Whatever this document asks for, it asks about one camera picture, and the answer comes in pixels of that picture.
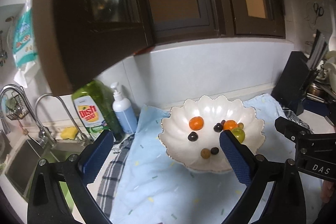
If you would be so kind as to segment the green round fruit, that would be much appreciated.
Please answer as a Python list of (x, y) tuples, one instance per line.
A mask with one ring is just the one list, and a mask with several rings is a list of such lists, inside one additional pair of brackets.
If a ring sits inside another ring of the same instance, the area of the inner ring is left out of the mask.
[(245, 132), (242, 128), (236, 127), (231, 129), (232, 134), (236, 137), (239, 143), (243, 143), (245, 139)]

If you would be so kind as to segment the small dark grape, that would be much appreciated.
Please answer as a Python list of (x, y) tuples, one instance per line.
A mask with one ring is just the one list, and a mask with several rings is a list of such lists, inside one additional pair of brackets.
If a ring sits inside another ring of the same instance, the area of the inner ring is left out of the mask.
[(217, 155), (219, 153), (219, 149), (218, 147), (213, 147), (211, 148), (210, 152), (212, 155)]

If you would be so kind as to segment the orange tangerine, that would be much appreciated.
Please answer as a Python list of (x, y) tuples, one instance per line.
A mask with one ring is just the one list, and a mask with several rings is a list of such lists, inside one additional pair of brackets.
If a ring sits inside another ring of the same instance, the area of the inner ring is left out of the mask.
[(204, 126), (204, 120), (200, 116), (193, 117), (189, 120), (189, 128), (194, 131), (201, 130), (203, 126)]
[(224, 130), (232, 130), (238, 127), (238, 123), (234, 120), (227, 120), (223, 124)]

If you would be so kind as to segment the dark plum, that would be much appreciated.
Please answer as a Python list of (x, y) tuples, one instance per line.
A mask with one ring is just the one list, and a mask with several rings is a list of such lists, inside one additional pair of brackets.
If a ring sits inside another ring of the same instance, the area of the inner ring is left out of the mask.
[(214, 131), (215, 132), (222, 132), (223, 131), (223, 125), (221, 123), (217, 123), (216, 125), (214, 125)]
[(197, 141), (198, 140), (198, 134), (193, 131), (188, 135), (187, 139), (189, 141)]

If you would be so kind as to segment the right chrome faucet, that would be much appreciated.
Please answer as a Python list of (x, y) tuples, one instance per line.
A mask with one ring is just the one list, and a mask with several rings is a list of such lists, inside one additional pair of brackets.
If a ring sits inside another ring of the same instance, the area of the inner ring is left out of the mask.
[(87, 133), (75, 111), (71, 95), (42, 94), (34, 103), (34, 112), (41, 123), (49, 127), (52, 136), (57, 140), (60, 139), (60, 134), (65, 128), (75, 127), (76, 139), (85, 144), (93, 142), (93, 138)]

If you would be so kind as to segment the chrome faucet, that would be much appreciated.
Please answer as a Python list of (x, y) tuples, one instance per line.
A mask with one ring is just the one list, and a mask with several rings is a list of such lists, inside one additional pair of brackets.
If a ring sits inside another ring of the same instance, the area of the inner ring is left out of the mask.
[(85, 144), (93, 142), (93, 138), (87, 133), (75, 111), (71, 95), (42, 94), (34, 103), (34, 112), (41, 123), (49, 127), (52, 136), (57, 140), (60, 139), (60, 134), (65, 128), (75, 127), (76, 139)]
[(12, 109), (14, 112), (14, 118), (23, 119), (27, 114), (30, 114), (35, 124), (39, 128), (39, 132), (48, 139), (48, 142), (52, 146), (56, 145), (56, 140), (52, 137), (49, 129), (41, 123), (37, 115), (34, 113), (33, 107), (31, 106), (23, 88), (15, 84), (5, 85), (1, 90), (1, 100), (6, 92), (9, 91), (17, 93), (18, 96), (18, 99), (15, 99), (15, 102), (18, 106), (14, 106)]

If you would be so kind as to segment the yellow sponge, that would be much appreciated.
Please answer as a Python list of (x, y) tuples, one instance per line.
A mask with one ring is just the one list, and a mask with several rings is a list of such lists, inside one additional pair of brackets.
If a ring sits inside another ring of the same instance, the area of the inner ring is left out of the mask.
[(67, 127), (61, 132), (60, 137), (62, 139), (75, 140), (78, 132), (76, 127)]

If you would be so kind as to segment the stainless steel pot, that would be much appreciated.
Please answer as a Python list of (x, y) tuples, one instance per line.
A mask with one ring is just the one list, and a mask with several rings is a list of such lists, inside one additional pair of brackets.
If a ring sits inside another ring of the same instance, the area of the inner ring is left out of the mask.
[(321, 103), (334, 103), (335, 93), (328, 85), (319, 82), (312, 82), (307, 90), (306, 97)]

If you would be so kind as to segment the checkered dish towel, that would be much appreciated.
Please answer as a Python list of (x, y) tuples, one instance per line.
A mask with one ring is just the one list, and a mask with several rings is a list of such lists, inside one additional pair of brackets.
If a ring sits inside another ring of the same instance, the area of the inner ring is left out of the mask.
[(112, 149), (116, 157), (109, 163), (102, 176), (96, 202), (107, 217), (110, 217), (113, 201), (134, 136), (135, 134), (127, 135), (126, 139), (117, 148)]

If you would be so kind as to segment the green plastic basin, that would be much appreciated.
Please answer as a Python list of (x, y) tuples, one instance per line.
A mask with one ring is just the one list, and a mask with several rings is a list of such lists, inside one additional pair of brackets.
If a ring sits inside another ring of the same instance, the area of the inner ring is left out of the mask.
[(68, 186), (66, 182), (62, 182), (62, 181), (58, 182), (58, 184), (60, 187), (60, 192), (62, 194), (61, 199), (60, 199), (60, 210), (64, 214), (67, 214), (67, 213), (72, 214), (72, 211), (74, 208), (74, 201), (72, 199)]

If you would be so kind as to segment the left chrome faucet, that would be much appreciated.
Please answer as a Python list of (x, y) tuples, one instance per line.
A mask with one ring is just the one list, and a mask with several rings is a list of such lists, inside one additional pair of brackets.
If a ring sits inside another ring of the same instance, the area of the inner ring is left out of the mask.
[(35, 124), (39, 128), (39, 132), (48, 139), (48, 142), (52, 146), (56, 145), (56, 140), (52, 137), (49, 129), (41, 123), (37, 115), (34, 113), (33, 107), (31, 106), (23, 88), (15, 84), (5, 85), (1, 90), (1, 100), (6, 92), (9, 91), (17, 93), (18, 96), (18, 99), (15, 99), (15, 102), (18, 106), (14, 106), (12, 109), (14, 112), (14, 118), (23, 119), (27, 114), (30, 114)]

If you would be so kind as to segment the cream ceramic teapot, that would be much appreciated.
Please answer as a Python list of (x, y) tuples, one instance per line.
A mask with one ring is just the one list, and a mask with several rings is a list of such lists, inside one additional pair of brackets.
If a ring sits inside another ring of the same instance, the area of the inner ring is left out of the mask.
[(317, 66), (317, 80), (325, 81), (330, 72), (335, 73), (335, 51), (328, 51)]

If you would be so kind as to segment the black knife block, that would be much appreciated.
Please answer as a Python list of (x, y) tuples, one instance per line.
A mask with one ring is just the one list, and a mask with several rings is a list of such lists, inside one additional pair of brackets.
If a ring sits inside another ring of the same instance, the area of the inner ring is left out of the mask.
[(291, 52), (271, 96), (282, 106), (300, 115), (309, 85), (318, 75), (318, 65), (329, 49), (325, 35), (317, 30), (309, 57), (302, 51)]

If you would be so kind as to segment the green dish soap bottle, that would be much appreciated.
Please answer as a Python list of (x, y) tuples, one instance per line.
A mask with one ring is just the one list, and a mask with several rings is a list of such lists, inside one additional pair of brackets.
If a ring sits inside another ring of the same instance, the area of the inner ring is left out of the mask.
[(99, 80), (92, 80), (71, 96), (74, 108), (83, 126), (93, 139), (104, 130), (113, 133), (114, 142), (121, 143), (125, 133), (112, 109), (112, 89)]

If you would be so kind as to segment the white blue pump bottle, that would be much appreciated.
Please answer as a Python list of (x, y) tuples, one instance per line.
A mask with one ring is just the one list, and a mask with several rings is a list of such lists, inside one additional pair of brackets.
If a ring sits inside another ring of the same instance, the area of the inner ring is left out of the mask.
[(137, 117), (132, 108), (131, 101), (124, 97), (118, 88), (118, 82), (112, 83), (114, 102), (112, 108), (124, 131), (127, 134), (135, 134), (137, 129)]

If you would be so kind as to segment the white scalloped ceramic bowl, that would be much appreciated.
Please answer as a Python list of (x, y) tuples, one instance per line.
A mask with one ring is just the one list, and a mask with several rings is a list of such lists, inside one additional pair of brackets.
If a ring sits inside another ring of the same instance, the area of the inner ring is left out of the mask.
[[(200, 116), (204, 120), (201, 130), (194, 131), (189, 128), (189, 120)], [(256, 117), (253, 107), (245, 107), (240, 99), (230, 101), (221, 95), (215, 99), (202, 96), (199, 100), (185, 100), (181, 107), (172, 107), (168, 118), (161, 121), (162, 132), (158, 139), (166, 148), (169, 158), (184, 165), (189, 170), (196, 172), (222, 173), (231, 170), (224, 153), (219, 151), (217, 155), (203, 159), (201, 150), (219, 147), (220, 133), (214, 131), (214, 125), (222, 120), (234, 120), (244, 124), (246, 145), (252, 153), (264, 144), (264, 121)], [(187, 139), (191, 132), (198, 134), (197, 141)]]

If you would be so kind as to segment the stainless steel sink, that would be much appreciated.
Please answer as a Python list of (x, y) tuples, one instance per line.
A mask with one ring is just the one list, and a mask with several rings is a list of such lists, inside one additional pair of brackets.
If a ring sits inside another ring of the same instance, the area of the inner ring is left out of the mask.
[(28, 201), (34, 172), (41, 158), (47, 159), (50, 163), (62, 162), (72, 154), (80, 154), (91, 143), (90, 139), (60, 139), (53, 146), (46, 144), (41, 147), (28, 138), (11, 155), (13, 150), (10, 142), (5, 134), (1, 134), (1, 163), (5, 165), (3, 170), (9, 182), (20, 196)]

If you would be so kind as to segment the light blue cloth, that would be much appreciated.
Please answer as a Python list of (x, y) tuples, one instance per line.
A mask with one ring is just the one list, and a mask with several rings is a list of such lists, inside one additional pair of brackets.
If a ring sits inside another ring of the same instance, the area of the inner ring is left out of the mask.
[[(280, 104), (269, 94), (243, 102), (254, 107), (265, 122), (265, 143), (258, 150), (270, 161), (294, 157), (294, 144), (278, 133), (274, 121), (285, 117)], [(112, 203), (112, 223), (222, 223), (246, 189), (233, 171), (196, 173), (170, 159), (158, 139), (167, 111), (142, 107), (138, 128), (130, 147)], [(305, 194), (307, 223), (321, 209), (322, 181), (300, 173)]]

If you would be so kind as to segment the black scissors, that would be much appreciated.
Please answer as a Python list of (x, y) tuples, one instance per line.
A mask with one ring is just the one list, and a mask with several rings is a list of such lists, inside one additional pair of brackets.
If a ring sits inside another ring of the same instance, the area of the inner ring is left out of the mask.
[(316, 22), (317, 22), (317, 19), (324, 15), (324, 8), (322, 6), (320, 6), (317, 2), (314, 2), (313, 3), (313, 10), (314, 10), (314, 13), (315, 13), (313, 26), (315, 26)]

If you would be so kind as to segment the plastic wipes package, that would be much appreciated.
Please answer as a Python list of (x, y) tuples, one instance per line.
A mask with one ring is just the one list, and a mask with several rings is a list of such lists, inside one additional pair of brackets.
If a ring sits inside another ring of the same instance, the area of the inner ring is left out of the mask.
[(25, 3), (14, 28), (13, 57), (17, 73), (14, 81), (24, 88), (40, 69), (33, 28), (32, 0)]

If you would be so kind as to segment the dark wooden wall cabinet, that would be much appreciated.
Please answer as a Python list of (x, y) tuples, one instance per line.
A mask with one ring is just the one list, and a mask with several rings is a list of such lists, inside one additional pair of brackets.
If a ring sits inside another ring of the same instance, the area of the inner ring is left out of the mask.
[(33, 0), (33, 21), (42, 71), (59, 96), (158, 44), (285, 37), (282, 0), (120, 0), (109, 22), (94, 19), (91, 0)]

